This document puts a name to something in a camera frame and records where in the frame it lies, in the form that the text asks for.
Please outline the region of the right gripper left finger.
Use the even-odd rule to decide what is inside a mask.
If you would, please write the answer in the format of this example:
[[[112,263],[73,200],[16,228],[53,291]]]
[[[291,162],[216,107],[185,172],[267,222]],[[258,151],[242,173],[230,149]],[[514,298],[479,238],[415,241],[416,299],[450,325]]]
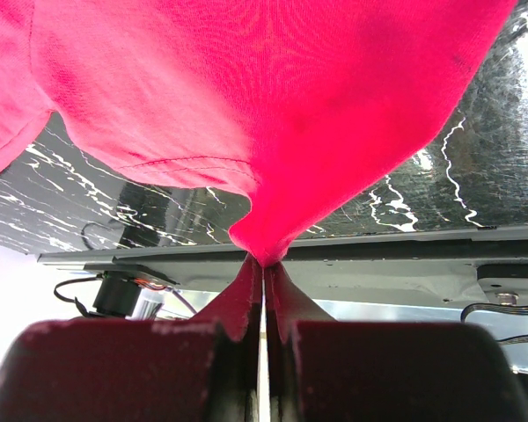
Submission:
[[[262,270],[187,320],[28,326],[0,366],[0,421],[254,421]]]

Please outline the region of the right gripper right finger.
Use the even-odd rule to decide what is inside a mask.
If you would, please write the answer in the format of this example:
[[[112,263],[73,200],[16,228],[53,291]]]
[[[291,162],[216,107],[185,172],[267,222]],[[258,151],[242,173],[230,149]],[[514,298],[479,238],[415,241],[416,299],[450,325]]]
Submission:
[[[340,322],[264,272],[276,421],[528,421],[499,345],[459,323]]]

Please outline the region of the red t-shirt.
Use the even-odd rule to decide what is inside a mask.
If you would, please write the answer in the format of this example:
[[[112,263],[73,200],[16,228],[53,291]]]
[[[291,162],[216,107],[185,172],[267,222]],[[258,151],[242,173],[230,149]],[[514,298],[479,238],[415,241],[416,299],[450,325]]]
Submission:
[[[0,1],[0,172],[52,113],[138,183],[246,196],[278,262],[433,141],[511,1]]]

